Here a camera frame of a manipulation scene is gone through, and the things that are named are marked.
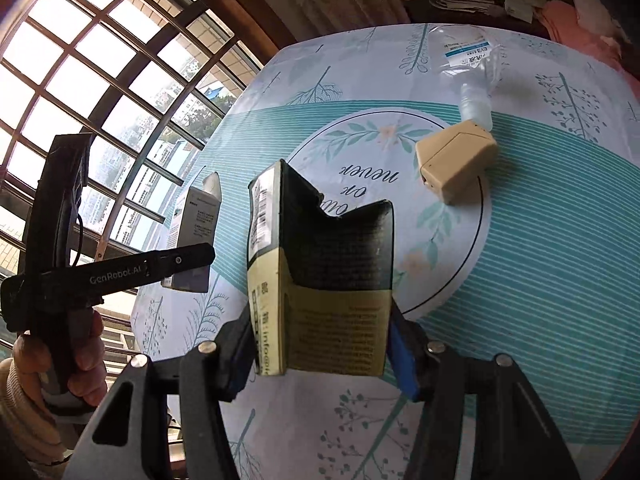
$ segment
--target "table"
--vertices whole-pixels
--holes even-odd
[[[596,60],[489,30],[503,46],[492,92],[500,156],[456,207],[443,206],[420,183],[413,154],[417,139],[460,120],[455,96],[430,70],[430,27],[334,34],[268,63],[194,165],[193,174],[206,166],[222,183],[210,292],[143,287],[134,333],[153,359],[167,358],[238,316],[247,185],[286,158],[325,193],[329,214],[394,202],[401,310],[461,354],[512,355],[582,478],[596,478],[640,406],[640,105]],[[241,478],[402,478],[421,406],[393,384],[389,372],[252,374],[223,406]],[[460,479],[473,430],[470,403]]]

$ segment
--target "hand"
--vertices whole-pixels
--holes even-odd
[[[100,339],[103,328],[102,317],[94,310],[89,339],[74,349],[79,371],[69,377],[66,384],[71,393],[82,397],[91,406],[97,406],[107,393],[104,343]],[[14,343],[14,364],[24,393],[46,412],[38,373],[46,372],[51,367],[49,349],[36,336],[23,334]]]

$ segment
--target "person's arm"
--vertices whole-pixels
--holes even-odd
[[[101,333],[102,318],[94,312],[90,339],[75,350],[80,371],[71,376],[67,385],[92,406],[97,406],[107,391]],[[0,417],[33,469],[44,478],[59,478],[66,449],[44,406],[38,376],[50,366],[49,350],[42,341],[30,335],[16,340],[14,358],[0,364]]]

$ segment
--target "white box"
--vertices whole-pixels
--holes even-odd
[[[167,249],[203,242],[213,245],[218,213],[222,203],[222,190],[218,174],[211,173],[207,176],[202,182],[202,187],[203,189],[197,189],[189,185],[178,196],[166,241]],[[209,269],[209,266],[205,266],[178,272],[164,278],[162,286],[186,292],[207,292],[209,290]]]

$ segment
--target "white circle print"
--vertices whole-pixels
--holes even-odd
[[[415,143],[449,126],[409,108],[372,108],[320,128],[289,164],[340,215],[377,200],[394,205],[394,298],[409,319],[443,304],[475,266],[489,231],[489,185],[481,175],[453,205],[422,182]]]

